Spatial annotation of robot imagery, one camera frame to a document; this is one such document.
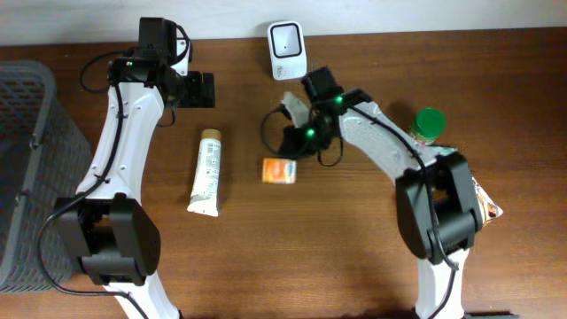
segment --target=white wall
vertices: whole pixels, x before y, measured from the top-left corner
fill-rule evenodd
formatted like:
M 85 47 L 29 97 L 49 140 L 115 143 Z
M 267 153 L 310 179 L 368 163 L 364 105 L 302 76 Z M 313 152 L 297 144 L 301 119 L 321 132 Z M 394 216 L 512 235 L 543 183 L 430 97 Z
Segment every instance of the white wall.
M 141 16 L 191 38 L 265 36 L 295 19 L 306 35 L 567 26 L 567 0 L 0 0 L 0 44 L 137 39 Z

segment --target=glue tube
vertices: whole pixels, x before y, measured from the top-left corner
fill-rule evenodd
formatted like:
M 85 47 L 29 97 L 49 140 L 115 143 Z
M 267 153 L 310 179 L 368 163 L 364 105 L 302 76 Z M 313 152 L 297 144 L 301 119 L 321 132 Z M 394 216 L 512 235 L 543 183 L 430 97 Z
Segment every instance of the glue tube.
M 221 132 L 206 129 L 198 147 L 197 172 L 187 211 L 217 217 L 216 193 L 221 170 Z

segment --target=wooden table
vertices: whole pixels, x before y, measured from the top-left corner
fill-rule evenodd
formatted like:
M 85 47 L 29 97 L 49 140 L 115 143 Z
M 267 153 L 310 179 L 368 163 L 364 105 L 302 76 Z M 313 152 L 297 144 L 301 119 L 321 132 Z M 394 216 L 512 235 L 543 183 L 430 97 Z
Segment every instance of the wooden table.
M 401 127 L 421 108 L 442 110 L 439 141 L 466 154 L 504 209 L 467 260 L 468 312 L 567 313 L 566 39 L 567 28 L 306 39 L 310 64 L 365 89 Z M 412 308 L 416 260 L 398 232 L 392 183 L 347 146 L 337 167 L 304 159 L 297 184 L 262 184 L 260 120 L 286 90 L 304 97 L 302 87 L 271 78 L 265 39 L 194 44 L 191 68 L 214 73 L 216 108 L 180 110 L 174 127 L 156 129 L 142 187 L 173 303 L 190 318 L 362 318 Z M 129 45 L 4 48 L 0 59 L 51 67 L 58 99 L 94 151 L 107 97 L 83 92 L 78 74 L 95 55 Z M 104 85 L 104 64 L 88 80 Z M 274 143 L 284 124 L 270 124 Z M 204 128 L 224 135 L 219 218 L 186 211 Z M 67 285 L 93 288 L 85 276 Z M 3 295 L 0 309 L 10 318 L 125 317 L 116 300 L 57 292 Z

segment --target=orange and white package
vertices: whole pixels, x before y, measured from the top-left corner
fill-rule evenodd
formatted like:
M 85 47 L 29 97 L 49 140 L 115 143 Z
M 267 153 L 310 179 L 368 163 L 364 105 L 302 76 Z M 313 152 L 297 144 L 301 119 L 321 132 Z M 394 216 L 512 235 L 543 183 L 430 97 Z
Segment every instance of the orange and white package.
M 266 158 L 262 163 L 262 181 L 264 183 L 295 183 L 297 162 L 292 159 Z

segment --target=green lid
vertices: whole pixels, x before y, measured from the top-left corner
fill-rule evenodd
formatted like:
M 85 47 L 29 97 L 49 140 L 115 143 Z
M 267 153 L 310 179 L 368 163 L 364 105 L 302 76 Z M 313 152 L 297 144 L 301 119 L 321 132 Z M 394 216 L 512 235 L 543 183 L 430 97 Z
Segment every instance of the green lid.
M 414 130 L 423 137 L 436 138 L 443 133 L 446 125 L 443 113 L 434 108 L 426 108 L 417 114 Z

